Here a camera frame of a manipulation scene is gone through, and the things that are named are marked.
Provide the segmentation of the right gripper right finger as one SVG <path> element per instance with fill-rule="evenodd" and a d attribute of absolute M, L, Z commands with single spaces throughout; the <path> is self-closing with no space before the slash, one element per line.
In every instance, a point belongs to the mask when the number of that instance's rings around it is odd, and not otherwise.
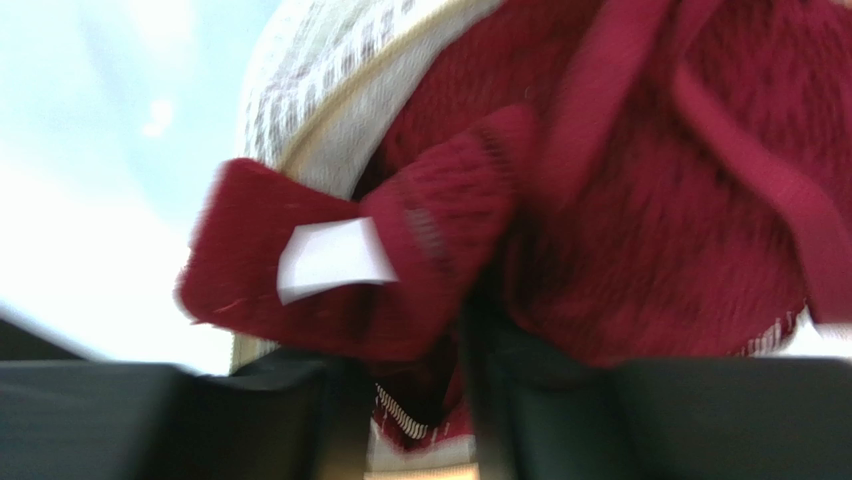
<path fill-rule="evenodd" d="M 657 358 L 591 368 L 473 300 L 460 321 L 483 479 L 847 479 L 851 367 Z"/>

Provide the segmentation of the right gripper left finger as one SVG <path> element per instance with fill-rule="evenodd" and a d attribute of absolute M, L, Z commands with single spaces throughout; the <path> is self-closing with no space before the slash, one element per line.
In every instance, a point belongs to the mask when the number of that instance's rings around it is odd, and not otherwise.
<path fill-rule="evenodd" d="M 231 376 L 168 364 L 1 366 L 5 479 L 359 479 L 373 384 L 345 358 L 276 352 Z"/>

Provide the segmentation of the white mesh laundry bag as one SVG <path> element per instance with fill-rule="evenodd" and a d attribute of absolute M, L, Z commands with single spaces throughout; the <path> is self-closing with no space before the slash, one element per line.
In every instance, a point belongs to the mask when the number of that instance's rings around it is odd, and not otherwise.
<path fill-rule="evenodd" d="M 349 197 L 435 57 L 493 1 L 285 1 L 248 62 L 236 148 Z"/>

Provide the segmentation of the dark red bra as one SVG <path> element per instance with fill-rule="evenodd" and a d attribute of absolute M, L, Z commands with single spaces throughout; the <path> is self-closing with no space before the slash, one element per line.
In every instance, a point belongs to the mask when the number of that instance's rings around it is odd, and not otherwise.
<path fill-rule="evenodd" d="M 441 53 L 356 202 L 226 164 L 198 321 L 360 359 L 396 447 L 469 436 L 478 281 L 592 366 L 774 349 L 851 319 L 845 1 L 509 1 Z"/>

